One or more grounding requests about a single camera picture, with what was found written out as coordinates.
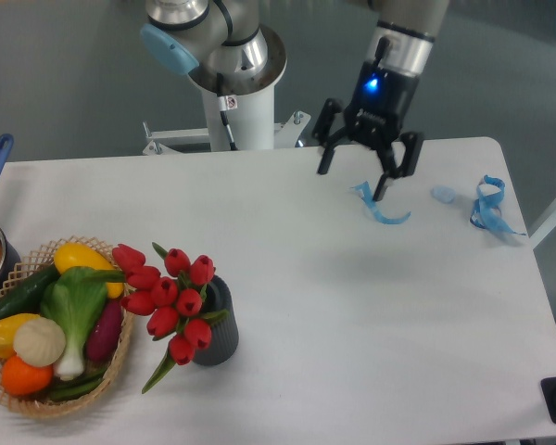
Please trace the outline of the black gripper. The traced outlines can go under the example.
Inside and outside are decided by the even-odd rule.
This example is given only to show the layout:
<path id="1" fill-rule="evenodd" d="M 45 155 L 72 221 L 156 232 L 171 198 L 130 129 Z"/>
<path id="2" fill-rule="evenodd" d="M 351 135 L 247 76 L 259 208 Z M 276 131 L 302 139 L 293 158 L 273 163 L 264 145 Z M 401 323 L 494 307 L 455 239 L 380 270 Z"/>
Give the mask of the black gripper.
<path id="1" fill-rule="evenodd" d="M 423 147 L 424 133 L 401 134 L 403 121 L 419 84 L 419 78 L 374 66 L 365 61 L 349 104 L 327 98 L 317 118 L 312 137 L 323 149 L 317 173 L 329 172 L 335 147 L 347 137 L 376 151 L 383 173 L 373 193 L 373 201 L 381 201 L 390 184 L 415 173 Z M 331 132 L 335 118 L 344 110 L 345 126 Z M 399 138 L 404 156 L 397 164 L 392 144 Z"/>

